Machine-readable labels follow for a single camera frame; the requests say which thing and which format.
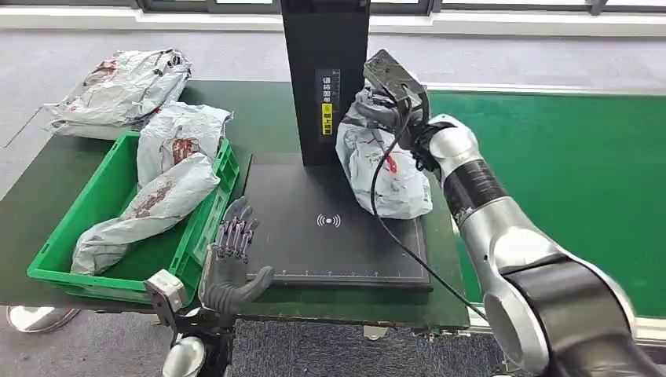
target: black arm segment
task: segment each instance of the black arm segment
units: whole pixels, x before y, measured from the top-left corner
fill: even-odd
[[[664,371],[631,336],[606,335],[578,343],[557,355],[544,376],[664,377]]]
[[[606,283],[569,259],[507,276],[538,313],[551,361],[544,377],[666,377],[635,343]]]

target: silver robotic arm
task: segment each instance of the silver robotic arm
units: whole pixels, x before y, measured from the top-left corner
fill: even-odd
[[[393,132],[417,166],[439,180],[474,264],[483,304],[504,353],[520,368],[557,377],[665,376],[634,343],[626,294],[598,267],[537,228],[493,175],[476,137],[459,120],[426,121],[427,96],[385,50],[365,77],[396,103]]]

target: robotic hand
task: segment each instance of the robotic hand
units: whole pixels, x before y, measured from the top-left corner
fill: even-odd
[[[417,166],[435,174],[474,264],[497,342],[520,368],[557,377],[664,377],[634,343],[620,286],[537,228],[493,175],[474,133],[450,115],[426,121],[425,90],[385,51],[364,76],[410,119],[393,129]]]
[[[253,302],[273,281],[273,267],[262,268],[247,282],[247,249],[259,221],[251,219],[252,207],[245,197],[229,205],[222,217],[215,241],[208,246],[199,300],[204,309],[229,320],[244,304]]]
[[[228,375],[236,314],[273,281],[273,268],[267,266],[247,282],[247,249],[259,226],[251,215],[252,208],[243,197],[231,203],[222,216],[203,265],[201,308],[179,313],[185,286],[166,270],[144,282],[160,322],[174,331],[163,366],[165,377]]]

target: floor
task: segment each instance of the floor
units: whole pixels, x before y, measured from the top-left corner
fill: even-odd
[[[249,33],[0,31],[0,197],[49,134],[44,103],[59,101],[116,49],[182,49],[193,79],[289,79],[284,37]],[[372,36],[424,82],[666,89],[666,42],[612,39],[509,39]],[[170,338],[138,314],[82,313],[49,335],[24,335],[0,320],[3,375],[124,377],[160,375]],[[361,328],[242,322],[236,376],[488,377],[500,352],[487,335],[428,343],[408,329],[377,342]]]

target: green plastic crate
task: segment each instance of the green plastic crate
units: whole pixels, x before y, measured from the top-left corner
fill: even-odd
[[[132,244],[127,255],[100,276],[69,273],[81,233],[118,217],[136,195],[138,142],[136,132],[128,132],[115,142],[27,268],[29,277],[49,282],[70,295],[150,303],[143,280],[167,269],[185,285],[184,304],[192,301],[206,245],[217,231],[218,223],[212,220],[219,220],[238,178],[238,164],[227,140],[221,143],[213,164],[220,177],[218,187],[185,220],[165,233]]]

